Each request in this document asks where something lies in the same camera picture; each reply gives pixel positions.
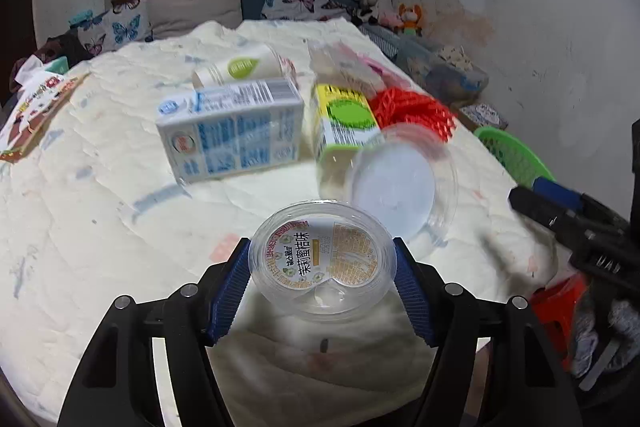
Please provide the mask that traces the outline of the clear plastic storage bin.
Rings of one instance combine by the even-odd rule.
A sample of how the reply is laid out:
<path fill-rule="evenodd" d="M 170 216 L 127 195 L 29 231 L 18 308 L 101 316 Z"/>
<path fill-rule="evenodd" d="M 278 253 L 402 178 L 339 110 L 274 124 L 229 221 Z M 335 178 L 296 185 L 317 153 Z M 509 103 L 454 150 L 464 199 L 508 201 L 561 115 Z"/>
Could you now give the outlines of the clear plastic storage bin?
<path fill-rule="evenodd" d="M 402 36 L 396 65 L 446 105 L 475 100 L 489 83 L 486 72 L 469 60 L 461 46 L 444 46 L 425 38 Z"/>

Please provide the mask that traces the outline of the blue white milk carton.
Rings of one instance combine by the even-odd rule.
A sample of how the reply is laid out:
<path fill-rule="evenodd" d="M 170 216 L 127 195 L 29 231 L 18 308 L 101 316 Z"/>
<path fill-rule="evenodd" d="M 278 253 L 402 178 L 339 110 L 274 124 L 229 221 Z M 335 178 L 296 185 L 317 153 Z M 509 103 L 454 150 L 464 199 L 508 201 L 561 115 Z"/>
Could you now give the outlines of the blue white milk carton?
<path fill-rule="evenodd" d="M 285 78 L 178 93 L 156 127 L 175 178 L 193 183 L 296 161 L 304 100 Z"/>

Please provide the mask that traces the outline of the cartoon tissue pack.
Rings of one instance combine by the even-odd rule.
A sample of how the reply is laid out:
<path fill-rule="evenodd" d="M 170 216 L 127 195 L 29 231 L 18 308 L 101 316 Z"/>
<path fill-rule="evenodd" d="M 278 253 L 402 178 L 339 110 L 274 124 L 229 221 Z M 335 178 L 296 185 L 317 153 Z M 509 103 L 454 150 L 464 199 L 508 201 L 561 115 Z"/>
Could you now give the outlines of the cartoon tissue pack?
<path fill-rule="evenodd" d="M 25 156 L 37 134 L 87 78 L 90 70 L 68 69 L 65 57 L 44 64 L 32 55 L 14 78 L 17 92 L 1 112 L 1 159 L 17 161 Z"/>

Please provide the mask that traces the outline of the red foam fruit net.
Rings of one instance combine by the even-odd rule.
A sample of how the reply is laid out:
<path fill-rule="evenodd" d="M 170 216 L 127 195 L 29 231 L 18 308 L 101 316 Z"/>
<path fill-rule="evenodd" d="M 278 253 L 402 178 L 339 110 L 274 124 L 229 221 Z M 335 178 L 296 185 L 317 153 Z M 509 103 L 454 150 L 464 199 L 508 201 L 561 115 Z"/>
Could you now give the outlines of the red foam fruit net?
<path fill-rule="evenodd" d="M 417 124 L 434 132 L 446 143 L 454 134 L 454 114 L 431 95 L 388 88 L 369 101 L 370 109 L 381 129 L 394 124 Z"/>

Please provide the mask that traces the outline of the green plastic mesh trash basket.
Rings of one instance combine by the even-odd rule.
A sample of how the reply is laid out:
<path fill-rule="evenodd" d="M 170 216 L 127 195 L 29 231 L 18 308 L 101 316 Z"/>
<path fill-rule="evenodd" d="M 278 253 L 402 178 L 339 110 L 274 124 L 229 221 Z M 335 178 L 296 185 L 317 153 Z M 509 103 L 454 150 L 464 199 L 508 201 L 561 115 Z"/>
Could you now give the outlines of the green plastic mesh trash basket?
<path fill-rule="evenodd" d="M 547 166 L 512 134 L 486 126 L 477 128 L 474 135 L 517 184 L 532 187 L 538 178 L 554 181 L 554 176 Z"/>

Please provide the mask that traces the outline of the white paper cup green logo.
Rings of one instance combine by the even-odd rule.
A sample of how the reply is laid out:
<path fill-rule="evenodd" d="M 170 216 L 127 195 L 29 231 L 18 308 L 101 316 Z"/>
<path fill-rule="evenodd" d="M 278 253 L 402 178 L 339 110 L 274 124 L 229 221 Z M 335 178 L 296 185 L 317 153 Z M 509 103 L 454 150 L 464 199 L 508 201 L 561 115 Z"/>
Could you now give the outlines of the white paper cup green logo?
<path fill-rule="evenodd" d="M 240 46 L 192 72 L 195 89 L 223 86 L 237 81 L 283 78 L 290 72 L 288 60 L 265 43 Z"/>

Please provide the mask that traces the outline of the butterfly pillow left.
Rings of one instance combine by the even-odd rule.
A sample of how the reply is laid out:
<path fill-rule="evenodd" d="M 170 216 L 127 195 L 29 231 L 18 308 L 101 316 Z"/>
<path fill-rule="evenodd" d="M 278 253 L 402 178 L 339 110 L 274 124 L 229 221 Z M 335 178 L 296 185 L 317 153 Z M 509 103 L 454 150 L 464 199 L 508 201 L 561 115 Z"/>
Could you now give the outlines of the butterfly pillow left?
<path fill-rule="evenodd" d="M 93 57 L 116 51 L 130 42 L 154 39 L 146 0 L 115 5 L 98 15 L 83 12 L 70 23 L 70 32 Z"/>

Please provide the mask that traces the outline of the cow plush toy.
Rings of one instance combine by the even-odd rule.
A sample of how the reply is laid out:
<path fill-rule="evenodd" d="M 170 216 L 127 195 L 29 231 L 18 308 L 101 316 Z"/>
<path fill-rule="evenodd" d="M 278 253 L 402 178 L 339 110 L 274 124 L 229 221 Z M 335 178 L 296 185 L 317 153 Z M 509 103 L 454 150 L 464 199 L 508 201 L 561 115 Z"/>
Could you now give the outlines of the cow plush toy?
<path fill-rule="evenodd" d="M 383 25 L 395 9 L 392 0 L 352 0 L 355 6 L 350 10 L 350 21 L 357 27 L 364 24 Z"/>

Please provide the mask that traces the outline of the pink pig plush toy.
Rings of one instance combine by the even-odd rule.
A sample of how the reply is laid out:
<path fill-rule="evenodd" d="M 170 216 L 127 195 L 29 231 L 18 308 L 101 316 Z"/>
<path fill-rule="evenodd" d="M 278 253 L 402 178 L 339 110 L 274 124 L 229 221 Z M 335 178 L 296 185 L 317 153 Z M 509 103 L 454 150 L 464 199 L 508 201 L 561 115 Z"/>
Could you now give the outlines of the pink pig plush toy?
<path fill-rule="evenodd" d="M 404 21 L 401 16 L 390 10 L 382 10 L 378 13 L 378 24 L 395 34 L 404 27 Z"/>

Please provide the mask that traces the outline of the brown cardboard box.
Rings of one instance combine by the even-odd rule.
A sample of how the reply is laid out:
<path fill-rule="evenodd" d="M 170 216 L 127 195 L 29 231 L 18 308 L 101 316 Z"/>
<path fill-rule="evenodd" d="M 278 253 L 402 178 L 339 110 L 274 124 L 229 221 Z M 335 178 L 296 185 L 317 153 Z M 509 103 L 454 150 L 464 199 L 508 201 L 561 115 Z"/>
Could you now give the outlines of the brown cardboard box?
<path fill-rule="evenodd" d="M 466 129 L 474 132 L 480 127 L 506 130 L 508 122 L 489 104 L 479 101 L 456 102 L 450 105 L 451 113 Z"/>

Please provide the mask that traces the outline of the butterfly pillow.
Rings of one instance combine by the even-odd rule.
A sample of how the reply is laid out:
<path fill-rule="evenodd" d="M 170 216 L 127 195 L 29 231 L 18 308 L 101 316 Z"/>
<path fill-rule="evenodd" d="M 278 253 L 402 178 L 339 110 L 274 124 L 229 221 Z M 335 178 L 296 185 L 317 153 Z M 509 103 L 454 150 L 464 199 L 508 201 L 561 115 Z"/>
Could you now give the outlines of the butterfly pillow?
<path fill-rule="evenodd" d="M 116 51 L 130 42 L 154 39 L 146 0 L 115 5 L 98 15 L 83 12 L 70 23 L 70 32 L 93 57 Z"/>
<path fill-rule="evenodd" d="M 260 17 L 263 20 L 294 22 L 326 22 L 349 18 L 354 8 L 341 0 L 265 0 Z"/>

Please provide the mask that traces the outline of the red plastic stool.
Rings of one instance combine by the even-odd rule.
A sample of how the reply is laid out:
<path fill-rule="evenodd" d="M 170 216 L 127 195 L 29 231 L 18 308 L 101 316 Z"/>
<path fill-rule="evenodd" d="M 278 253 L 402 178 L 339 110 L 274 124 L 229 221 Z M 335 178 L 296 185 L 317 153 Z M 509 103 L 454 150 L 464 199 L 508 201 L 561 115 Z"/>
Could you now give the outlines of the red plastic stool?
<path fill-rule="evenodd" d="M 529 300 L 563 369 L 570 367 L 570 336 L 575 308 L 586 289 L 585 277 L 576 273 L 551 287 L 539 288 Z"/>

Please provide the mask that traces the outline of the pink snack wrapper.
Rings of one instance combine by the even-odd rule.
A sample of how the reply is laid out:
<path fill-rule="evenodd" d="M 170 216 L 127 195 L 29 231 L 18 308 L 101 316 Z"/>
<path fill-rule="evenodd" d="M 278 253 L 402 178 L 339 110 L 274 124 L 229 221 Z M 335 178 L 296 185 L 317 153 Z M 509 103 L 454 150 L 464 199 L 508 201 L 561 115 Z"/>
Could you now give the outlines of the pink snack wrapper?
<path fill-rule="evenodd" d="M 316 83 L 328 84 L 362 94 L 373 100 L 381 92 L 397 88 L 416 91 L 414 83 L 342 42 L 308 44 L 310 67 Z"/>

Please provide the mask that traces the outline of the clear plastic lid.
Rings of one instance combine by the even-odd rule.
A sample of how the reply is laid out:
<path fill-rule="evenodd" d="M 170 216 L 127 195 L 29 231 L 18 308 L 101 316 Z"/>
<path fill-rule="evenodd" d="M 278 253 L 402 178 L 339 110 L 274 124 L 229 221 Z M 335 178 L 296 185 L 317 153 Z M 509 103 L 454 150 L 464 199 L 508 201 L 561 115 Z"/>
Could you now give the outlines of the clear plastic lid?
<path fill-rule="evenodd" d="M 350 129 L 322 121 L 314 130 L 319 194 L 378 219 L 409 242 L 445 240 L 458 203 L 448 145 L 418 124 Z"/>

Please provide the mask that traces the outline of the butterfly pillow right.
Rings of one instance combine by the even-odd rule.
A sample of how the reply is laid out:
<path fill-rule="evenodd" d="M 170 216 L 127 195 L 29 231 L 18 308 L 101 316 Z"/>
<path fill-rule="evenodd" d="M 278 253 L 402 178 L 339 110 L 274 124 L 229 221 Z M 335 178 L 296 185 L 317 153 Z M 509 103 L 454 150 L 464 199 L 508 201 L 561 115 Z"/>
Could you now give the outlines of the butterfly pillow right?
<path fill-rule="evenodd" d="M 294 22 L 326 22 L 349 18 L 354 8 L 341 0 L 265 0 L 260 17 L 263 20 Z"/>

